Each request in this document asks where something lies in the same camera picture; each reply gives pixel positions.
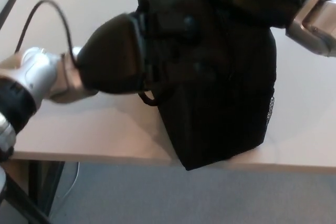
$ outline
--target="floor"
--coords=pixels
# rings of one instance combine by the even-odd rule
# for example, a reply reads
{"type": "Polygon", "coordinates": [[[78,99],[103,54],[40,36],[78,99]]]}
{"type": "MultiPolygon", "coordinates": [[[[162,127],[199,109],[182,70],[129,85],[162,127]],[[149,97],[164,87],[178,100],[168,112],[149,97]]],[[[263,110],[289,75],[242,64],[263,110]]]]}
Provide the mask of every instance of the floor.
{"type": "MultiPolygon", "coordinates": [[[[66,164],[59,197],[75,173],[76,164],[66,164]]],[[[331,224],[336,176],[81,164],[71,195],[58,203],[54,224],[331,224]]],[[[26,223],[6,204],[0,218],[26,223]]]]}

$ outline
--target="table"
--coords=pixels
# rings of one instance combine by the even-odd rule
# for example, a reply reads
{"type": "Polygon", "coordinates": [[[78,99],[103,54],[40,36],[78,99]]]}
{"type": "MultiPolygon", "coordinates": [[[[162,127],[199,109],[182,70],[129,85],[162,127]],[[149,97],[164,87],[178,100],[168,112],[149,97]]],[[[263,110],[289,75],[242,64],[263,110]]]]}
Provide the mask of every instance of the table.
{"type": "MultiPolygon", "coordinates": [[[[13,53],[29,10],[38,0],[17,0],[0,31],[0,58],[13,53]]],[[[75,45],[111,17],[135,10],[137,0],[55,0],[65,11],[75,45]]],[[[265,143],[216,166],[335,171],[336,60],[315,56],[274,29],[278,47],[276,102],[265,143]]],[[[23,47],[66,50],[54,10],[42,7],[23,47]]],[[[20,133],[16,159],[174,164],[177,157],[157,108],[137,95],[104,95],[72,105],[44,102],[20,133]]]]}

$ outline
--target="black bag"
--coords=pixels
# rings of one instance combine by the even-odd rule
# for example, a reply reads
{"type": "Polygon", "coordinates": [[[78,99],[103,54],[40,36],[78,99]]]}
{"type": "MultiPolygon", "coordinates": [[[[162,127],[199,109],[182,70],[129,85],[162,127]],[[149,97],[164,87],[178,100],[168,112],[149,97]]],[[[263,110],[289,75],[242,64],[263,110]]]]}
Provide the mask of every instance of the black bag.
{"type": "MultiPolygon", "coordinates": [[[[159,105],[185,168],[229,159],[260,145],[276,80],[276,45],[270,28],[212,0],[139,0],[138,10],[193,16],[203,38],[197,46],[179,45],[179,54],[215,62],[215,82],[180,84],[159,105]]],[[[161,99],[165,91],[152,92],[161,99]]]]}

